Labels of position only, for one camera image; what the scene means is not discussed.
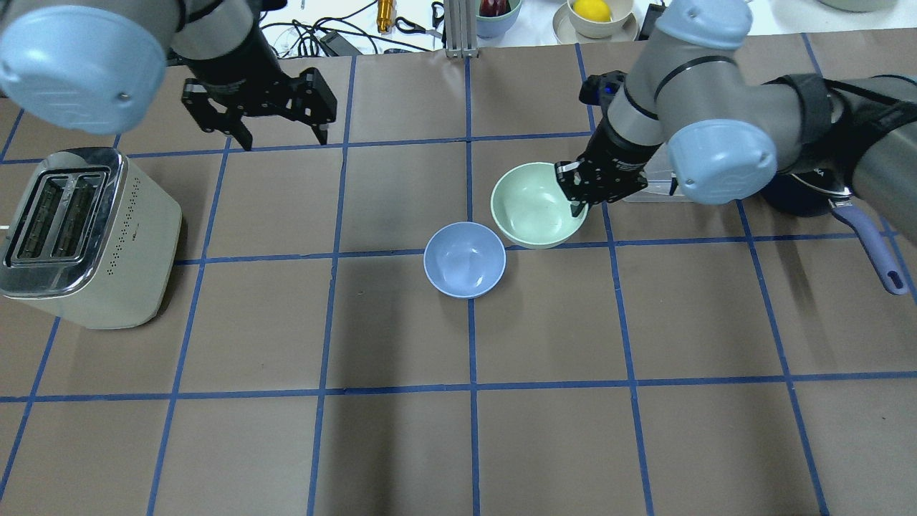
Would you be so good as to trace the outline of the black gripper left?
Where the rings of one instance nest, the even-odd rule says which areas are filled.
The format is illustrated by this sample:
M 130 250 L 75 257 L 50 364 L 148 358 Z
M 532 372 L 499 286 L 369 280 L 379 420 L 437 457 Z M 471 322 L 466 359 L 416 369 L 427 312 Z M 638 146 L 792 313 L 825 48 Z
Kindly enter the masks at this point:
M 187 79 L 181 104 L 201 130 L 223 132 L 244 151 L 251 151 L 254 138 L 243 118 L 278 115 L 300 122 L 311 128 L 319 145 L 327 145 L 338 107 L 325 76 L 315 67 L 305 68 L 295 77 L 279 72 L 219 86 Z

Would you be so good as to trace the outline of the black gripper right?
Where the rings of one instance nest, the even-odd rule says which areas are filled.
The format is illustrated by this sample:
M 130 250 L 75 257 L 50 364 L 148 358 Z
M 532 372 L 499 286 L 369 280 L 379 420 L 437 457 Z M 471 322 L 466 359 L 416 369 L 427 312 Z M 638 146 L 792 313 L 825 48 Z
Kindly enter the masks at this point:
M 661 147 L 632 143 L 602 122 L 582 154 L 573 161 L 557 161 L 554 178 L 578 219 L 589 206 L 615 203 L 648 186 L 644 169 Z

